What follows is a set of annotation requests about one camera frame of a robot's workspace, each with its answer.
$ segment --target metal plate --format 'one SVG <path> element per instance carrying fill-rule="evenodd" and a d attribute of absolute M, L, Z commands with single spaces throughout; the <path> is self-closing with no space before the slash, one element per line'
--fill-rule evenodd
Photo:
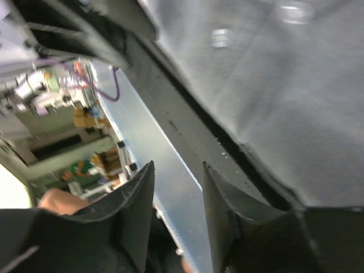
<path fill-rule="evenodd" d="M 97 87 L 111 96 L 115 83 L 109 66 L 94 61 Z M 125 74 L 117 72 L 122 97 L 101 105 L 138 166 L 155 163 L 154 203 L 194 272 L 212 272 L 201 187 L 154 120 Z"/>

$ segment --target cable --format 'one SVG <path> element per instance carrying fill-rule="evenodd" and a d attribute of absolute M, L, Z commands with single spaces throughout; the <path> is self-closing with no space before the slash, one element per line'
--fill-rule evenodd
<path fill-rule="evenodd" d="M 113 98 L 111 96 L 109 96 L 107 93 L 105 93 L 104 91 L 98 89 L 97 87 L 95 87 L 93 85 L 93 83 L 91 83 L 88 78 L 86 78 L 83 75 L 80 75 L 78 72 L 76 72 L 75 70 L 73 70 L 71 67 L 69 67 L 68 65 L 64 64 L 61 61 L 58 61 L 56 59 L 51 59 L 51 58 L 47 58 L 47 59 L 38 59 L 39 61 L 42 61 L 46 64 L 56 64 L 59 65 L 61 67 L 63 67 L 65 70 L 67 70 L 70 74 L 73 74 L 74 76 L 79 77 L 80 79 L 82 79 L 85 83 L 87 83 L 89 86 L 91 86 L 97 93 L 99 93 L 101 96 L 103 96 L 105 99 L 109 100 L 109 101 L 113 101 L 113 102 L 117 102 L 120 99 L 120 87 L 119 87 L 119 83 L 117 80 L 117 75 L 116 75 L 116 69 L 113 68 L 113 78 L 114 78 L 114 82 L 115 82 L 115 87 L 116 87 L 116 97 Z"/>

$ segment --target human hand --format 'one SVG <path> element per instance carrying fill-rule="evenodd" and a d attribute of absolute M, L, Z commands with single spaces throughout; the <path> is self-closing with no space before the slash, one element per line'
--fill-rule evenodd
<path fill-rule="evenodd" d="M 181 264 L 182 264 L 182 268 L 183 268 L 184 272 L 193 273 L 192 270 L 189 268 L 187 261 L 183 257 L 181 259 Z"/>

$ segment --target gray fabric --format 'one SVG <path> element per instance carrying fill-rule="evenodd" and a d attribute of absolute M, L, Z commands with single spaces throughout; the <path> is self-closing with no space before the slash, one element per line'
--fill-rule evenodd
<path fill-rule="evenodd" d="M 202 107 L 309 206 L 364 204 L 364 5 L 305 1 L 308 24 L 284 22 L 294 1 L 158 0 L 158 46 Z M 212 31 L 231 30 L 226 48 Z"/>

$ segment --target yellow component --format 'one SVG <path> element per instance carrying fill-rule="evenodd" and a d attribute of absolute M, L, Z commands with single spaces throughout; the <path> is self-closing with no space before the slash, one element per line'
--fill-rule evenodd
<path fill-rule="evenodd" d="M 83 108 L 73 108 L 73 121 L 77 128 L 92 128 L 96 126 L 96 120 L 90 116 Z"/>
<path fill-rule="evenodd" d="M 49 72 L 45 72 L 43 74 L 43 77 L 44 77 L 45 80 L 49 80 L 52 77 L 52 74 L 50 74 Z"/>

